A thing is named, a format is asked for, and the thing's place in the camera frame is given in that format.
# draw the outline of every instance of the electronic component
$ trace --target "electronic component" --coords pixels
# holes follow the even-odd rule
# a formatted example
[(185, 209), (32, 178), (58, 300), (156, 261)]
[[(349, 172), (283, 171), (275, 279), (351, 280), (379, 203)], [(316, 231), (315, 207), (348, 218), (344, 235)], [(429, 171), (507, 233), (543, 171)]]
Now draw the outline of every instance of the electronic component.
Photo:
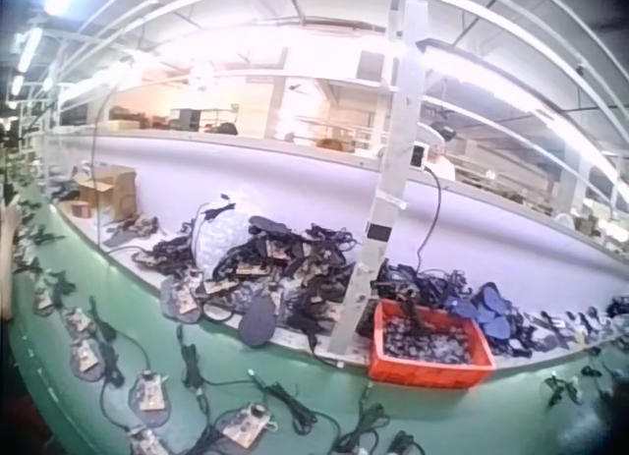
[(163, 441), (148, 428), (135, 428), (129, 432), (133, 455), (172, 455)]
[(221, 281), (205, 280), (203, 282), (203, 288), (205, 290), (205, 293), (208, 296), (216, 295), (224, 291), (233, 290), (238, 285), (239, 283), (234, 280), (221, 280)]
[(237, 276), (265, 276), (270, 273), (270, 268), (265, 265), (249, 265), (239, 263), (236, 268)]
[(190, 291), (186, 288), (175, 291), (175, 303), (181, 314), (187, 314), (199, 308)]
[(240, 446), (249, 448), (265, 428), (277, 428), (270, 423), (271, 414), (260, 404), (250, 404), (222, 430), (223, 435)]
[(72, 346), (77, 358), (80, 372), (85, 373), (98, 365), (98, 357), (91, 350), (91, 347), (86, 340), (75, 341), (72, 343)]
[(39, 311), (46, 311), (53, 307), (50, 292), (47, 288), (37, 288), (35, 290), (35, 305)]
[(166, 409), (162, 378), (150, 370), (143, 371), (138, 384), (139, 402), (142, 411), (163, 411)]

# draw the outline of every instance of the wall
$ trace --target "wall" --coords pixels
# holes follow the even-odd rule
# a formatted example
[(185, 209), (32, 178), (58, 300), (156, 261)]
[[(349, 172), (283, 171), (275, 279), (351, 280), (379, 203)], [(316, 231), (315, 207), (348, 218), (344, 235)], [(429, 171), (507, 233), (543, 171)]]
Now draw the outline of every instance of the wall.
[[(269, 142), (243, 140), (262, 148)], [(64, 138), (65, 154), (88, 157), (91, 138)], [(202, 202), (246, 196), (262, 214), (304, 229), (315, 222), (362, 237), (376, 174), (305, 157), (225, 145), (161, 139), (100, 138), (97, 161), (138, 170), (141, 209), (178, 230)], [(436, 208), (432, 186), (410, 182), (387, 256), (417, 264)], [(627, 267), (587, 244), (493, 205), (443, 191), (438, 225), (422, 269), (461, 269), (472, 286), (495, 281), (525, 310), (584, 311), (623, 291)]]

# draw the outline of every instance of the red crate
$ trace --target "red crate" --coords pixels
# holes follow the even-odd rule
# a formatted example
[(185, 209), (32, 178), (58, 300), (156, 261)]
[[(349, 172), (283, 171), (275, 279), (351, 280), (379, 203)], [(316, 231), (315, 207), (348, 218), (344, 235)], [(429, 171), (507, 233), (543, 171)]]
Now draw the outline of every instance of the red crate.
[(491, 350), (477, 324), (444, 311), (418, 308), (422, 321), (436, 328), (462, 327), (470, 343), (472, 365), (445, 365), (396, 359), (384, 354), (384, 324), (390, 317), (403, 317), (394, 301), (382, 300), (375, 309), (370, 378), (410, 386), (462, 389), (479, 384), (495, 370)]

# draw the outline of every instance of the brown cardboard box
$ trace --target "brown cardboard box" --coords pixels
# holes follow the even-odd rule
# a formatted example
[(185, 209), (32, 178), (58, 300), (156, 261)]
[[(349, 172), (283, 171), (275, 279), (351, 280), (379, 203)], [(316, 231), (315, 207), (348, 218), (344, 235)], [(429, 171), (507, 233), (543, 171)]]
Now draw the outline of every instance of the brown cardboard box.
[(136, 170), (121, 165), (96, 167), (93, 178), (84, 172), (75, 175), (80, 200), (90, 207), (111, 207), (113, 219), (122, 221), (137, 212)]

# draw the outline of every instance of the ceiling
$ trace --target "ceiling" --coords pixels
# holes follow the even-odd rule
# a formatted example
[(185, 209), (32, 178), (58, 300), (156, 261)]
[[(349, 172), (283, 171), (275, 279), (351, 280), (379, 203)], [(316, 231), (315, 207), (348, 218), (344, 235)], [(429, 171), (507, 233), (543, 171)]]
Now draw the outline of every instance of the ceiling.
[[(25, 30), (33, 19), (41, 19), (40, 25), (46, 29), (42, 45), (33, 59), (27, 79), (39, 80), (43, 71), (54, 59), (60, 39), (72, 35), (82, 24), (94, 15), (108, 0), (74, 0), (63, 18), (46, 18), (41, 8), (45, 0), (3, 0), (2, 32), (0, 37), (3, 47), (10, 47), (13, 35)], [(160, 5), (176, 0), (159, 0), (150, 3), (147, 0), (118, 0), (105, 12), (99, 15), (84, 31), (86, 36), (107, 37), (116, 29), (126, 28), (136, 18), (145, 16), (156, 10)], [(292, 21), (295, 24), (300, 18), (307, 20), (343, 19), (360, 23), (364, 26), (382, 30), (388, 21), (388, 2), (390, 0), (204, 0), (179, 9), (175, 13), (150, 21), (143, 28), (137, 28), (116, 40), (118, 44), (128, 47), (149, 49), (172, 37), (199, 31), (212, 26), (223, 26), (245, 21)], [(542, 39), (548, 46), (565, 56), (552, 39), (542, 33), (534, 25), (500, 2), (491, 0), (472, 0), (485, 6), (491, 6), (496, 13), (521, 25), (532, 34)], [(620, 99), (629, 102), (629, 84), (609, 63), (604, 54), (589, 38), (562, 12), (548, 0), (513, 0), (523, 8), (534, 12), (538, 17), (551, 25), (563, 37), (576, 47), (590, 63), (604, 76), (607, 83), (614, 87)], [(629, 0), (563, 0), (572, 7), (585, 22), (608, 44), (620, 61), (629, 63), (629, 16), (623, 11), (623, 4)], [(120, 16), (129, 11), (136, 11), (129, 19), (116, 22)], [(515, 75), (518, 79), (537, 90), (556, 104), (566, 114), (575, 119), (580, 126), (605, 150), (628, 149), (624, 141), (612, 129), (608, 121), (584, 93), (562, 72), (550, 64), (544, 57), (526, 46), (523, 42), (484, 21), (475, 21), (472, 15), (448, 7), (429, 2), (429, 35), (449, 44), (470, 51), (483, 57), (489, 63)], [(70, 47), (72, 53), (83, 42), (75, 42)], [(109, 66), (112, 60), (120, 56), (116, 50), (98, 52), (88, 58), (70, 74), (69, 81), (78, 81), (90, 76), (98, 69)], [(5, 99), (8, 80), (17, 66), (19, 53), (12, 54), (5, 50), (0, 55), (0, 97)], [(445, 99), (463, 108), (470, 109), (494, 121), (499, 121), (510, 129), (521, 133), (543, 148), (559, 157), (564, 155), (564, 142), (550, 133), (537, 119), (523, 116), (506, 103), (503, 103), (486, 91), (463, 85), (455, 79), (445, 78), (439, 74), (430, 74), (427, 79), (428, 94)], [(465, 136), (473, 139), (484, 139), (491, 142), (493, 148), (509, 150), (524, 161), (540, 166), (552, 176), (558, 178), (558, 170), (554, 165), (538, 154), (523, 149), (520, 145), (494, 130), (463, 118), (462, 116), (445, 113), (448, 120)], [(602, 177), (594, 178), (597, 186), (605, 192), (610, 188), (609, 182)]]

